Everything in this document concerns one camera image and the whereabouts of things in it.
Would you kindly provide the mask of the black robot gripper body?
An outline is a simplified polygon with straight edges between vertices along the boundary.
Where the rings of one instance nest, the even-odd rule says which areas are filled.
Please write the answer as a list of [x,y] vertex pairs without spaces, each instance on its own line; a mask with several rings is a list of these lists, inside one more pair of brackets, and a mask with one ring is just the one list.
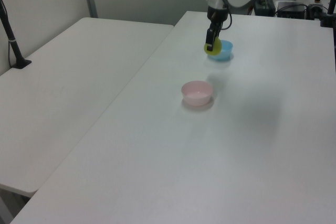
[[209,6],[207,9],[207,18],[211,22],[210,28],[213,28],[214,31],[217,24],[221,24],[223,29],[223,23],[228,19],[228,8],[215,9]]

